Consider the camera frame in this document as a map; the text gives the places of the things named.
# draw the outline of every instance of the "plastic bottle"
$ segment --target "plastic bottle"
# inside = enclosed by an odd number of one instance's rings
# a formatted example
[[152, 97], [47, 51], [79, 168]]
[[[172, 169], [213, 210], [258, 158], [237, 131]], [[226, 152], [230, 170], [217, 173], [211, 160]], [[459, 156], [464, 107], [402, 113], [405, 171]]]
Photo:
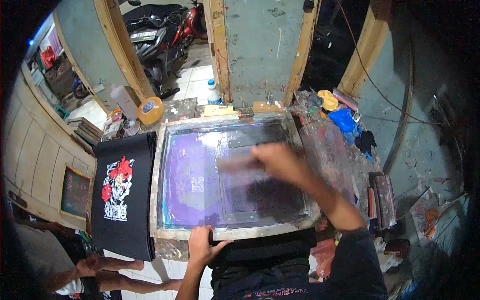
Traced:
[[208, 95], [207, 95], [207, 100], [209, 105], [213, 104], [221, 104], [222, 99], [220, 98], [220, 95], [218, 91], [216, 90], [216, 84], [213, 79], [210, 79], [208, 81]]
[[138, 107], [135, 105], [135, 102], [133, 101], [132, 97], [130, 97], [123, 85], [112, 84], [110, 98], [118, 104], [127, 119], [137, 119]]

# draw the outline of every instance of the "red motorcycle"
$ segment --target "red motorcycle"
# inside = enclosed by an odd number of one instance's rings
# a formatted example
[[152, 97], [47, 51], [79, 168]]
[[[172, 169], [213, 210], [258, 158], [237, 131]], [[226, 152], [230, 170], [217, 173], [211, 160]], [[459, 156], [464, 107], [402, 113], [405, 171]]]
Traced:
[[188, 47], [197, 38], [202, 41], [208, 40], [207, 30], [202, 25], [202, 18], [204, 17], [204, 4], [198, 3], [197, 0], [192, 0], [193, 7], [187, 15], [187, 26], [181, 33], [181, 38], [185, 40], [185, 46]]

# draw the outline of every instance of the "plastic container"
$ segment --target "plastic container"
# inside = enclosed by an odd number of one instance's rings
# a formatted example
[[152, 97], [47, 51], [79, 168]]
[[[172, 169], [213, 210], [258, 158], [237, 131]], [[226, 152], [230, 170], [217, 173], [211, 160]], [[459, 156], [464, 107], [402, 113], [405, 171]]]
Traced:
[[138, 110], [137, 115], [143, 124], [152, 124], [158, 120], [163, 114], [163, 103], [159, 97], [148, 98], [147, 101], [142, 103]]
[[213, 79], [208, 81], [208, 95], [207, 100], [209, 105], [221, 104], [222, 99], [220, 98], [220, 94], [216, 90], [216, 84]]
[[135, 105], [135, 102], [133, 101], [132, 97], [130, 97], [123, 85], [112, 84], [110, 98], [113, 102], [118, 104], [127, 119], [137, 119], [138, 107]]

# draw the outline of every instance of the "yellow cloth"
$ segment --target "yellow cloth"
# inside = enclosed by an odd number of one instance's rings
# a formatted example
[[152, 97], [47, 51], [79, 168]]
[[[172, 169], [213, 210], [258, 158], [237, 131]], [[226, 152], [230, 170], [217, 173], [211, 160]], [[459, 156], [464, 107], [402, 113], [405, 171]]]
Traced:
[[334, 111], [338, 106], [338, 100], [333, 97], [333, 94], [328, 90], [318, 91], [317, 96], [323, 98], [323, 108], [326, 110]]

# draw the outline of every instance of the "wooden door frame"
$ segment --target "wooden door frame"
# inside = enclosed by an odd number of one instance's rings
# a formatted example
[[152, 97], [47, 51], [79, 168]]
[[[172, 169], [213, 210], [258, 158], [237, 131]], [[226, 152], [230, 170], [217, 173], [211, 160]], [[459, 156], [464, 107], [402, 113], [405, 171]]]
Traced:
[[[357, 48], [361, 60], [367, 72], [371, 72], [377, 62], [390, 32], [390, 0], [371, 0], [368, 7], [365, 22], [357, 42]], [[356, 50], [347, 69], [338, 84], [338, 89], [347, 95], [355, 95], [360, 92], [367, 75], [363, 70]]]
[[288, 82], [287, 93], [285, 94], [285, 106], [291, 104], [293, 92], [300, 87], [303, 72], [305, 72], [305, 66], [307, 65], [308, 56], [310, 54], [310, 48], [312, 47], [313, 32], [317, 26], [321, 5], [322, 0], [313, 0], [312, 11], [303, 14], [303, 22], [301, 24], [300, 38], [297, 46], [297, 55], [293, 62], [292, 73], [290, 75], [290, 81]]
[[140, 102], [155, 97], [143, 67], [133, 50], [118, 1], [94, 0], [94, 4], [105, 38], [129, 86]]
[[230, 73], [228, 67], [228, 52], [227, 52], [227, 37], [225, 31], [225, 9], [223, 7], [223, 0], [205, 0], [208, 3], [208, 11], [205, 10], [205, 23], [211, 20], [212, 40], [210, 48], [212, 56], [214, 57], [214, 66], [216, 68], [216, 79], [220, 94], [223, 95], [223, 100], [226, 103], [231, 103], [230, 95]]

